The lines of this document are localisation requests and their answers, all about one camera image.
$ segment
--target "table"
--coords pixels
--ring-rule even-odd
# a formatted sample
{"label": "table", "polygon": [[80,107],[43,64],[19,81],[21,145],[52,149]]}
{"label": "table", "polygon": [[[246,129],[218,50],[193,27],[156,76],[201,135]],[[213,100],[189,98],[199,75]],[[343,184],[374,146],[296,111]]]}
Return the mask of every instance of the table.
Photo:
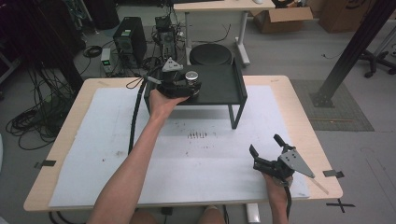
{"label": "table", "polygon": [[[134,78],[92,78],[84,82],[78,97],[73,104],[67,119],[64,122],[55,143],[47,157],[48,161],[56,161],[54,166],[43,166],[32,189],[24,203],[26,211],[50,211],[49,207],[52,192],[57,183],[64,158],[73,144],[78,128],[87,112],[92,97],[98,88],[125,87],[125,84]],[[343,191],[335,176],[326,177],[322,172],[331,170],[326,155],[318,141],[314,130],[300,104],[300,101],[284,76],[244,76],[246,85],[268,85],[272,88],[279,110],[288,129],[291,141],[308,166],[315,174],[315,180],[306,179],[311,199],[340,198]],[[90,209],[91,207],[76,207],[66,209]]]}
{"label": "table", "polygon": [[242,62],[244,66],[250,64],[248,54],[244,46],[244,35],[246,23],[248,20],[248,12],[250,10],[265,10],[274,8],[275,5],[270,0],[263,0],[262,4],[256,4],[252,0],[223,0],[214,2],[204,3],[188,3],[188,4],[174,4],[174,10],[185,13],[186,20],[186,58],[187,64],[190,63],[190,52],[192,49],[192,43],[190,40],[189,32],[189,14],[190,12],[197,11],[243,11],[241,27],[239,30],[239,36],[235,38],[236,46],[238,47],[239,53],[241,54]]}

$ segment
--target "black platform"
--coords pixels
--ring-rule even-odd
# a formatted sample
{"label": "black platform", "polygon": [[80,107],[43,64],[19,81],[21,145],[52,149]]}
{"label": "black platform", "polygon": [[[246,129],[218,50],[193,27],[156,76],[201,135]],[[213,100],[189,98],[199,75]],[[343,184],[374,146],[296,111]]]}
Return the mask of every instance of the black platform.
{"label": "black platform", "polygon": [[[227,105],[230,112],[232,128],[236,129],[248,98],[244,79],[239,64],[223,65],[188,65],[180,71],[182,74],[194,71],[202,82],[197,96],[191,97],[179,105]],[[149,108],[149,92],[156,84],[148,82],[145,91],[145,101]],[[239,105],[236,118],[233,105]]]}

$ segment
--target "background desk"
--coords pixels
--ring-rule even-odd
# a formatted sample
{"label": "background desk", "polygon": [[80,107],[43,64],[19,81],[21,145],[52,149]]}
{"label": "background desk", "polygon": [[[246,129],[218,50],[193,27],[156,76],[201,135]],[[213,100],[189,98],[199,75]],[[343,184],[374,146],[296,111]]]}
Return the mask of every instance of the background desk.
{"label": "background desk", "polygon": [[[125,87],[132,78],[92,78],[84,82],[78,98],[58,135],[47,160],[56,161],[53,167],[42,167],[40,174],[29,193],[24,209],[27,211],[49,211],[52,192],[55,189],[64,158],[73,144],[80,123],[87,112],[92,97],[98,88]],[[306,180],[311,196],[309,199],[340,198],[341,187],[335,177],[325,177],[322,171],[331,170],[323,149],[309,123],[308,118],[287,77],[284,76],[245,76],[247,85],[271,86],[279,110],[289,132],[291,141],[298,146],[300,154],[314,172],[315,182]]]}
{"label": "background desk", "polygon": [[223,0],[214,2],[204,2],[204,3],[188,3],[188,4],[175,4],[175,11],[185,12],[186,16],[186,59],[187,64],[190,64],[190,51],[192,48],[192,43],[190,41],[189,35],[189,13],[196,11],[243,11],[241,27],[239,30],[239,36],[235,39],[236,46],[238,47],[239,53],[241,54],[242,62],[244,66],[250,64],[247,52],[244,46],[244,35],[245,28],[248,19],[248,12],[250,10],[265,10],[274,8],[275,5],[270,0],[263,0],[262,4],[256,4],[252,0]]}

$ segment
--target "floor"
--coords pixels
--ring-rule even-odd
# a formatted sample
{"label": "floor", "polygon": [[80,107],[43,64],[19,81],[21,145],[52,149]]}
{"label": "floor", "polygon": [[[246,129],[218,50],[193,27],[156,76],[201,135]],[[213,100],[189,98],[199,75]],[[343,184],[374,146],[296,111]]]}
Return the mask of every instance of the floor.
{"label": "floor", "polygon": [[[149,39],[154,17],[164,15],[156,7],[119,7],[119,15],[139,16],[145,26],[146,39]],[[238,13],[191,13],[194,21],[191,36],[194,44],[198,40],[216,40],[230,32],[220,44],[236,54],[233,45],[238,35]],[[388,21],[370,45],[375,50],[385,36],[396,25]],[[114,30],[100,31],[99,35],[86,34],[87,45],[103,45],[112,39]],[[260,34],[251,18],[247,21],[245,46],[251,65],[242,69],[243,75],[286,75],[294,79],[324,80],[337,62],[338,56],[346,47],[353,33],[328,34],[318,21],[306,21],[304,28],[296,33],[274,35]],[[392,51],[391,41],[386,50]],[[387,57],[396,62],[396,58]],[[76,56],[78,71],[84,70],[88,60]],[[323,132],[316,131],[319,142],[336,171],[345,175],[339,182],[344,196],[341,206],[337,200],[296,201],[290,213],[290,223],[394,223],[396,219],[396,76],[387,74],[387,69],[379,67],[371,78],[363,75],[369,69],[367,62],[357,62],[344,83],[357,101],[364,115],[373,125],[374,132]],[[103,77],[99,59],[92,59],[83,77]],[[50,146],[26,151],[18,147],[18,138],[7,133],[7,123],[34,104],[32,82],[28,75],[19,69],[0,88],[5,99],[0,101],[0,133],[3,137],[4,158],[0,173],[0,217],[8,223],[51,223],[47,213],[30,213],[23,210],[23,203],[35,182],[39,170],[37,162],[46,159]],[[40,144],[34,133],[24,139],[26,146]],[[262,223],[271,223],[270,208],[267,203],[259,204]],[[164,216],[159,208],[149,209],[163,223]],[[177,207],[166,223],[195,223],[203,207]],[[245,207],[242,204],[227,206],[231,223],[247,223]],[[84,222],[90,211],[63,212],[72,222]]]}

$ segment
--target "white paper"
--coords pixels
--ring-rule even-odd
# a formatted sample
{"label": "white paper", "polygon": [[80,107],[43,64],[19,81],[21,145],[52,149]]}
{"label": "white paper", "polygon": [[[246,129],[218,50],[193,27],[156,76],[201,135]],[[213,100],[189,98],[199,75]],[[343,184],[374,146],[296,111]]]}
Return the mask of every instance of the white paper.
{"label": "white paper", "polygon": [[[137,90],[98,89],[67,155],[49,206],[92,206],[126,158]],[[239,105],[233,106],[236,115]],[[135,140],[149,119],[142,100]],[[266,199],[264,180],[252,169],[252,144],[260,157],[276,160],[274,134],[292,145],[269,86],[247,86],[238,127],[227,105],[177,106],[154,148],[139,204],[242,202]],[[290,189],[309,197],[301,174]]]}

